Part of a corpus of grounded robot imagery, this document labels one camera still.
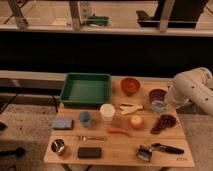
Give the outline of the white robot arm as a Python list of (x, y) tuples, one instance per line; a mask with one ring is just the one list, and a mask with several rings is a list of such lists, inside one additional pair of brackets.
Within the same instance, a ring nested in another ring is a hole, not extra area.
[(205, 67), (178, 73), (172, 79), (165, 100), (176, 108), (191, 100), (213, 116), (213, 90), (208, 87), (212, 80), (213, 74)]

